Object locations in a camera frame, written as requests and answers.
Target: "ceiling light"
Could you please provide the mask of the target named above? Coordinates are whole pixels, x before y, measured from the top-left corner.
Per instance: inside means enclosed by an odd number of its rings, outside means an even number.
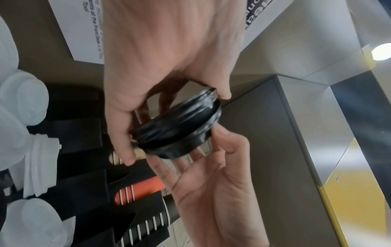
[[[375,61],[383,61],[391,58],[391,43],[385,43],[373,49],[372,57]]]

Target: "white stripe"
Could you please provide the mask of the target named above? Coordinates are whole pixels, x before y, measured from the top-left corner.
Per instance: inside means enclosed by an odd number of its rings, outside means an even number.
[[[132,235],[132,229],[129,229],[129,238],[130,238],[130,245],[133,246],[133,235]]]
[[[154,216],[152,219],[154,220],[154,228],[155,228],[155,231],[156,231],[158,228],[156,227],[156,219],[155,219],[155,216]]]
[[[164,201],[164,198],[162,197],[163,199],[163,204],[164,204],[164,208],[166,209],[166,214],[167,214],[167,220],[168,220],[168,226],[170,226],[170,215],[168,214],[168,209],[167,209],[167,205],[166,205],[166,202]]]
[[[122,201],[122,191],[120,190],[119,191],[119,199],[121,200],[121,205],[123,205],[123,201]]]
[[[126,194],[126,201],[129,203],[129,194],[127,192],[127,187],[125,188],[125,194]]]
[[[149,226],[148,226],[148,221],[145,221],[145,226],[147,228],[147,235],[149,235]]]
[[[159,214],[160,214],[160,221],[162,222],[162,226],[164,226],[163,214],[162,213],[159,213]]]
[[[132,191],[132,199],[133,199],[133,201],[134,201],[134,191],[133,191],[133,184],[130,186],[130,189],[131,189],[131,191]]]
[[[138,239],[141,241],[140,225],[137,225]]]

